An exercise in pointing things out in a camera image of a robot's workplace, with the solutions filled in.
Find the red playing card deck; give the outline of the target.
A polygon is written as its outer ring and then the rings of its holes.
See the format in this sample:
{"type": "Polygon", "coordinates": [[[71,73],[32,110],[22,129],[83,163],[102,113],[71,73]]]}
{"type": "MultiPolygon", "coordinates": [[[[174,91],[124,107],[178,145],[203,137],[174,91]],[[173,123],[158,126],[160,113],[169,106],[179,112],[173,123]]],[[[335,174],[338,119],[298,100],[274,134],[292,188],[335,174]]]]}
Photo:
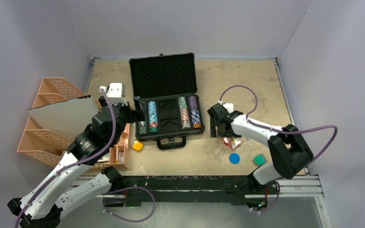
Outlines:
{"type": "Polygon", "coordinates": [[[220,139],[223,142],[223,144],[227,148],[229,148],[231,151],[235,151],[241,145],[240,138],[235,138],[235,137],[221,137],[220,139]]]}

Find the purple chip stack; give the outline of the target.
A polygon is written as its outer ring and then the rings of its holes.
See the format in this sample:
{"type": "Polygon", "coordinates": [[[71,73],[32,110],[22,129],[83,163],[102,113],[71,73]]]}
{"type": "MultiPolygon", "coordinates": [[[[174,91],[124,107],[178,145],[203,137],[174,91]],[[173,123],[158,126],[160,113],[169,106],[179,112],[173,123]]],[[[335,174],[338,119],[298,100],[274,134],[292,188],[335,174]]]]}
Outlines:
{"type": "Polygon", "coordinates": [[[195,96],[189,96],[188,97],[188,102],[189,102],[189,108],[190,110],[197,110],[198,109],[198,104],[197,104],[197,99],[195,96]]]}

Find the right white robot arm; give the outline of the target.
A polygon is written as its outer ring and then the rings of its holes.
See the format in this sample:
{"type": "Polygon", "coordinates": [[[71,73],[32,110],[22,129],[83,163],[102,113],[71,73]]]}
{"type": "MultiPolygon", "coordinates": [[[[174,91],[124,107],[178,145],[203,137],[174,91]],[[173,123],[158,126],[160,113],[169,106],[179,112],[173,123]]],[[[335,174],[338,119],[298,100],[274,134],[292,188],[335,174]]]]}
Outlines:
{"type": "Polygon", "coordinates": [[[314,159],[305,139],[292,124],[285,127],[267,126],[240,111],[229,112],[221,104],[215,104],[207,113],[210,116],[213,136],[218,133],[229,138],[245,136],[269,149],[271,161],[248,176],[248,188],[253,193],[260,193],[271,181],[292,179],[314,159]]]}

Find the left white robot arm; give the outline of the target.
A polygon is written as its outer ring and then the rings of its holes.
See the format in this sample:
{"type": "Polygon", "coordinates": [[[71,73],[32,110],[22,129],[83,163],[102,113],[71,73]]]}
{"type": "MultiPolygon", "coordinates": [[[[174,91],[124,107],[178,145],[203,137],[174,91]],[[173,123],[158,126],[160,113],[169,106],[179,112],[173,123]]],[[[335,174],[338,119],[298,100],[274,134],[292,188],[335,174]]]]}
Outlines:
{"type": "Polygon", "coordinates": [[[91,123],[76,136],[57,166],[28,195],[11,199],[7,206],[16,215],[15,227],[55,228],[71,211],[97,195],[125,191],[124,177],[110,166],[73,190],[66,189],[81,174],[92,168],[109,153],[126,125],[145,120],[141,98],[134,97],[135,108],[115,97],[102,96],[102,108],[91,123]]]}

